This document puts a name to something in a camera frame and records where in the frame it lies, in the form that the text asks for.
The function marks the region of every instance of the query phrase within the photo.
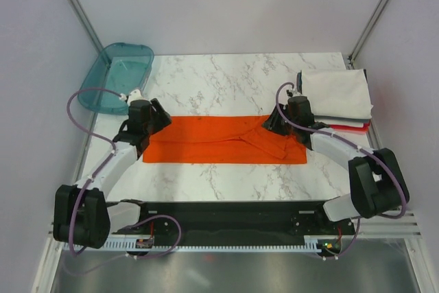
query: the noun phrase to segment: orange cloth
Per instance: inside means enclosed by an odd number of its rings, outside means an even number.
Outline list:
[[[172,117],[151,136],[145,163],[305,164],[306,148],[261,125],[268,116]]]

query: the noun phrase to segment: white towel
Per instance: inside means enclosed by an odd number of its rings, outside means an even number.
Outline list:
[[[315,116],[372,118],[363,70],[302,70],[302,94],[308,97]]]

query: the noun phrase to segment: white rack strip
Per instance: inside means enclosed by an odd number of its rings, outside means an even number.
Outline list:
[[[171,246],[154,246],[153,248],[139,248],[136,244],[138,237],[109,237],[106,243],[96,251],[119,251],[119,252],[148,252],[156,251],[162,252],[168,250]],[[63,250],[68,250],[69,245],[63,244]],[[81,246],[76,246],[75,249],[81,249]],[[244,253],[270,253],[270,252],[295,252],[295,253],[318,253],[321,252],[317,248],[317,240],[312,238],[305,238],[304,245],[289,245],[289,246],[178,246],[175,248],[176,252],[244,252]]]

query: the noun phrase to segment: table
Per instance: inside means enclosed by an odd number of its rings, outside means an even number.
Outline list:
[[[267,115],[275,92],[302,69],[345,69],[341,53],[157,56],[143,92],[172,115]],[[286,101],[283,93],[282,102]],[[98,114],[94,132],[113,138],[127,117]],[[342,133],[369,146],[366,135]],[[92,138],[87,174],[109,149]],[[146,164],[139,159],[108,201],[327,200],[349,192],[348,173],[307,150],[306,165]]]

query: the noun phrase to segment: stack of folded cloth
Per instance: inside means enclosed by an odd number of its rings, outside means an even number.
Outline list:
[[[316,121],[339,130],[367,132],[372,104],[364,70],[302,70],[297,87],[308,97]]]

